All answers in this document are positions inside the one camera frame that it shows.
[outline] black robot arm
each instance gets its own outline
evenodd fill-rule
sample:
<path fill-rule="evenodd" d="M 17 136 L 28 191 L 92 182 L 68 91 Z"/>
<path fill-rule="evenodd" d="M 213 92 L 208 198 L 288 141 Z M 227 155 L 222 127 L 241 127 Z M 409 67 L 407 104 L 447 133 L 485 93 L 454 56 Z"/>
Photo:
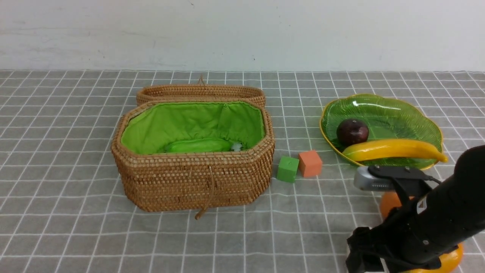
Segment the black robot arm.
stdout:
<path fill-rule="evenodd" d="M 360 167 L 356 187 L 394 190 L 403 205 L 392 209 L 379 226 L 354 230 L 347 239 L 348 272 L 440 268 L 439 256 L 485 230 L 484 178 L 485 145 L 465 151 L 443 183 L 414 168 Z M 426 181 L 439 185 L 433 189 Z"/>

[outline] basket strap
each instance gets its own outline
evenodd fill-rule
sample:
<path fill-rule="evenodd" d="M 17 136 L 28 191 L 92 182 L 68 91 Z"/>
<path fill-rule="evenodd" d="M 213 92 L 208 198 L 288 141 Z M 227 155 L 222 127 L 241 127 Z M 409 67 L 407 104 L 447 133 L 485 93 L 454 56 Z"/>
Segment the basket strap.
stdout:
<path fill-rule="evenodd" d="M 198 85 L 203 85 L 206 86 L 206 83 L 204 82 L 204 76 L 200 75 L 199 81 L 197 82 Z"/>
<path fill-rule="evenodd" d="M 212 168 L 209 166 L 209 171 L 210 171 L 210 179 L 211 179 L 211 189 L 210 189 L 210 195 L 209 198 L 207 199 L 206 203 L 202 207 L 202 209 L 195 215 L 195 219 L 199 220 L 204 213 L 206 213 L 207 209 L 209 208 L 209 204 L 212 201 L 214 197 L 214 189 L 215 189 L 215 180 L 214 180 L 214 175 L 212 174 Z"/>

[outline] leaf-shaped plate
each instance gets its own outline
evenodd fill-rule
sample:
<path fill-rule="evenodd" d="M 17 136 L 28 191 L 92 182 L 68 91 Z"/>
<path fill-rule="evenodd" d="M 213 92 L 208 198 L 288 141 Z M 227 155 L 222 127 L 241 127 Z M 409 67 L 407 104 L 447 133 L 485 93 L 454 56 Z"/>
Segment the leaf-shaped plate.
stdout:
<path fill-rule="evenodd" d="M 355 162 L 342 154 L 346 148 L 337 140 L 337 127 L 344 119 L 360 119 L 369 127 L 370 140 L 406 138 L 426 141 L 442 152 L 440 128 L 407 102 L 372 94 L 358 94 L 330 102 L 322 112 L 320 130 L 338 154 L 359 166 L 409 166 L 428 169 L 438 161 L 420 158 L 382 158 Z"/>

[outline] yellow banana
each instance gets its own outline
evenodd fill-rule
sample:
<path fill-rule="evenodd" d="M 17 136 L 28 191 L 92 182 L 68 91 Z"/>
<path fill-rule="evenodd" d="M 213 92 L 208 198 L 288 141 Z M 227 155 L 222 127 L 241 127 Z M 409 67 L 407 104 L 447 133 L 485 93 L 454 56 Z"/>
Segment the yellow banana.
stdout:
<path fill-rule="evenodd" d="M 353 161 L 387 157 L 429 158 L 447 162 L 448 158 L 428 142 L 413 139 L 382 139 L 347 147 L 342 154 Z"/>

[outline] orange cube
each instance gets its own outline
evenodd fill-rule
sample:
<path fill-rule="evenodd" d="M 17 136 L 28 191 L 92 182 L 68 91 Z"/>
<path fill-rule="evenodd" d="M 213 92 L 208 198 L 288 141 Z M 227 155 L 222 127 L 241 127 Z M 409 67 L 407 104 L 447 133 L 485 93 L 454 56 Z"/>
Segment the orange cube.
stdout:
<path fill-rule="evenodd" d="M 311 150 L 299 153 L 298 169 L 303 177 L 316 176 L 322 172 L 323 162 L 317 154 L 317 151 Z"/>

